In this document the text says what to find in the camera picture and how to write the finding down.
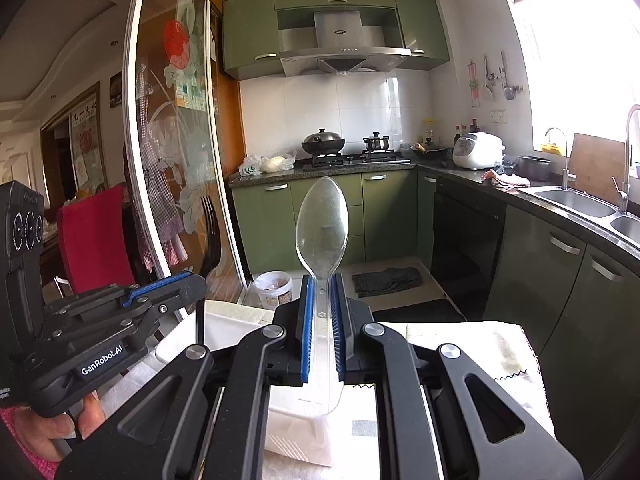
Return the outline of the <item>person's left hand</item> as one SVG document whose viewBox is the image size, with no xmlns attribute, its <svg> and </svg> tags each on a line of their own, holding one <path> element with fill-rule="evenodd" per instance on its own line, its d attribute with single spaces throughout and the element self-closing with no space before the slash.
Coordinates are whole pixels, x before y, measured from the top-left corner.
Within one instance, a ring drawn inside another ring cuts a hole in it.
<svg viewBox="0 0 640 480">
<path fill-rule="evenodd" d="M 57 464 L 63 455 L 58 452 L 54 440 L 65 440 L 76 430 L 79 430 L 81 439 L 86 440 L 106 419 L 96 391 L 84 397 L 84 407 L 77 416 L 77 422 L 67 414 L 41 417 L 28 406 L 2 408 L 1 418 L 34 465 Z"/>
</svg>

